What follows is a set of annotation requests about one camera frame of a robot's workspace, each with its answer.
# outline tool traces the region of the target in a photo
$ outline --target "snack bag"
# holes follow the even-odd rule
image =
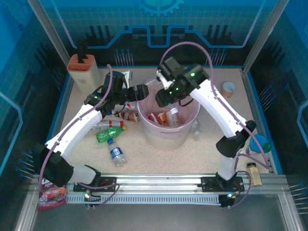
[[[66,204],[66,188],[57,187],[50,181],[43,178],[43,192],[39,193],[38,211],[44,211]]]

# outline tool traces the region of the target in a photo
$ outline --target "bottle cap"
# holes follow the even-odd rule
[[[171,114],[175,114],[175,113],[178,113],[179,110],[176,107],[174,107],[174,108],[170,109],[170,112],[171,112]]]
[[[263,151],[265,153],[268,153],[271,150],[271,145],[268,141],[268,139],[261,135],[261,134],[256,134],[255,138],[257,139],[257,141],[260,143]],[[254,139],[250,139],[250,143],[249,143],[250,149],[256,153],[261,153],[260,149],[257,146],[257,143],[255,142]]]

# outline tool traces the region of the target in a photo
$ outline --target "white robotic arm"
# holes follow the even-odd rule
[[[90,166],[71,166],[68,163],[73,149],[88,133],[88,131],[108,112],[115,108],[116,104],[124,105],[126,101],[137,101],[146,98],[149,94],[147,86],[141,84],[136,87],[128,87],[128,79],[131,72],[124,73],[113,71],[111,90],[102,101],[107,91],[110,73],[105,78],[104,86],[100,86],[84,101],[77,115],[55,137],[47,141],[45,146],[37,144],[33,149],[33,161],[35,172],[40,173],[42,163],[47,153],[52,150],[50,158],[44,169],[43,177],[57,186],[63,186],[68,182],[81,182],[96,186],[101,173]]]
[[[193,64],[185,69],[173,57],[170,57],[159,65],[156,75],[157,80],[164,85],[164,88],[156,94],[156,102],[160,107],[165,107],[190,95],[209,112],[220,126],[224,137],[216,144],[221,153],[217,178],[221,189],[228,188],[227,185],[233,183],[236,176],[237,155],[249,137],[228,110],[231,110],[250,131],[255,129],[256,124],[238,115],[215,87],[216,94],[213,93],[209,76],[200,65]]]
[[[236,114],[239,120],[246,124],[246,120],[238,115],[234,109],[228,104],[228,102],[221,96],[220,92],[215,88],[217,97],[220,97],[223,102]],[[223,134],[226,138],[231,138],[236,136],[236,134],[243,130],[242,126],[240,126],[231,114],[227,111],[227,109],[222,106],[220,102],[218,102],[217,97],[214,96],[213,91],[211,89],[211,83],[209,79],[206,79],[204,82],[200,84],[199,89],[194,89],[190,96],[197,100],[215,119],[216,123],[220,126]],[[224,178],[225,180],[231,179],[235,174],[235,163],[236,158],[226,157],[224,155],[220,156],[220,165],[218,174]]]

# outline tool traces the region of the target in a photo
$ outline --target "plastic bottle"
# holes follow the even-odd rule
[[[138,122],[140,120],[138,112],[133,112],[133,111],[123,111],[120,112],[119,114],[116,114],[115,116],[133,122]]]
[[[114,142],[113,139],[109,139],[107,142],[112,160],[114,161],[116,166],[122,167],[123,164],[127,163],[122,150],[117,146],[116,142]]]
[[[178,112],[179,110],[176,107],[171,108],[169,112],[166,112],[169,127],[179,126],[180,123],[177,116]]]
[[[107,142],[109,139],[118,137],[122,131],[126,130],[126,126],[122,127],[112,127],[107,129],[106,131],[99,131],[96,133],[96,139],[98,143]]]
[[[122,127],[123,121],[102,120],[92,127],[92,130],[106,130],[111,127]]]
[[[264,153],[268,153],[271,150],[271,145],[268,139],[261,135],[261,134],[256,134],[255,138],[257,141],[260,143]],[[257,146],[257,143],[255,142],[254,139],[250,139],[249,145],[246,148],[246,154],[247,155],[252,155],[252,154],[258,154],[261,153],[260,149]]]
[[[195,120],[193,121],[193,125],[192,125],[192,128],[191,128],[191,132],[194,134],[194,137],[195,137],[195,138],[197,138],[198,136],[200,136],[199,127],[200,127],[200,124],[199,124],[198,120],[195,119]]]
[[[261,186],[262,185],[260,172],[255,163],[252,162],[252,163],[247,164],[247,172],[251,176],[251,186]]]

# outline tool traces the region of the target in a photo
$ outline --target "brown bottle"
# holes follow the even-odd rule
[[[132,112],[132,111],[123,111],[120,112],[119,114],[116,114],[115,116],[133,122],[138,122],[140,120],[138,112]]]

